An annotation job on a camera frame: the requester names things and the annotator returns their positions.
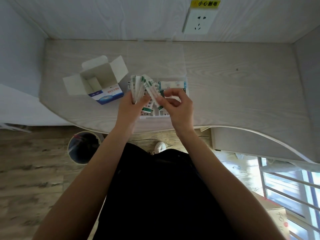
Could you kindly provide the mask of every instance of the cardboard box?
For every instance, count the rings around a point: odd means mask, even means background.
[[[276,224],[280,232],[283,234],[283,236],[289,240],[290,232],[288,228],[286,209],[283,206],[278,205],[277,203],[265,197],[262,197],[257,193],[253,192],[253,195],[255,196],[255,198],[257,198],[257,200],[260,202],[263,208],[266,209],[267,213],[273,219],[274,223]]]
[[[79,74],[63,78],[69,95],[89,95],[99,104],[109,103],[124,95],[118,85],[128,74],[122,56],[110,63],[106,56],[100,56],[82,63],[82,68]]]

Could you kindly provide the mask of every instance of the shoe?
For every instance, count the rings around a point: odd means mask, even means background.
[[[160,152],[163,152],[165,149],[167,149],[166,144],[162,141],[159,141],[154,148],[154,151],[152,152],[152,155],[158,154]]]

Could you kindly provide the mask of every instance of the desk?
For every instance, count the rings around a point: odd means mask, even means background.
[[[126,62],[135,41],[48,40],[39,99],[66,121],[109,133],[119,100],[100,105],[89,96],[69,96],[62,77],[106,55]],[[290,44],[177,42],[183,45],[195,126],[252,131],[274,140],[306,161],[316,161],[310,119]],[[135,132],[172,129],[170,118],[141,119]]]

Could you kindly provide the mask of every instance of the open white box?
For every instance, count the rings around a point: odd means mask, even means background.
[[[124,95],[118,85],[128,74],[122,56],[110,63],[106,56],[100,56],[85,61],[82,68],[79,74],[63,78],[69,95],[89,95],[99,104],[109,103]]]

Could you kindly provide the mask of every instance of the right hand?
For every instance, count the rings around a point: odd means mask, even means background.
[[[170,88],[164,91],[165,97],[178,96],[181,100],[174,98],[156,98],[159,105],[163,106],[169,113],[172,125],[179,136],[184,133],[194,132],[193,128],[193,103],[187,94],[180,88]]]

